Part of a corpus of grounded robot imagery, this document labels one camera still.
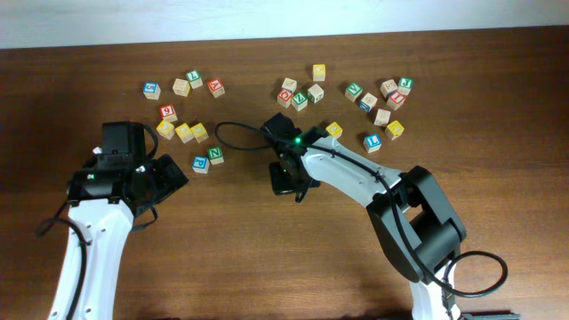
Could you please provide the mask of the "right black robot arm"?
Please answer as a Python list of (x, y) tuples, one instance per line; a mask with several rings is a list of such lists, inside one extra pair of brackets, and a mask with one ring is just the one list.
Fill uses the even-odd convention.
[[(415, 166), (401, 172), (376, 164), (322, 128), (303, 132), (281, 113), (260, 131), (278, 157), (269, 167), (276, 195), (293, 194), (300, 203), (312, 188), (325, 183), (367, 210), (383, 253), (409, 282), (413, 319), (463, 319), (456, 298), (484, 297), (505, 284), (509, 270), (503, 258), (461, 251), (466, 228), (427, 169)], [(500, 264), (499, 279), (477, 292), (456, 289), (458, 262), (477, 255)]]

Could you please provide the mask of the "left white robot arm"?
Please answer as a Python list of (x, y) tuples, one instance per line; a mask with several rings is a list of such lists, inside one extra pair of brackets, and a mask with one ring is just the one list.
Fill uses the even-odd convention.
[(68, 228), (68, 243), (51, 319), (109, 319), (113, 316), (120, 262), (127, 237), (148, 227), (135, 221), (188, 183), (168, 155), (146, 149), (156, 135), (145, 124), (102, 125), (102, 146), (68, 182), (61, 206), (36, 235), (56, 224)]

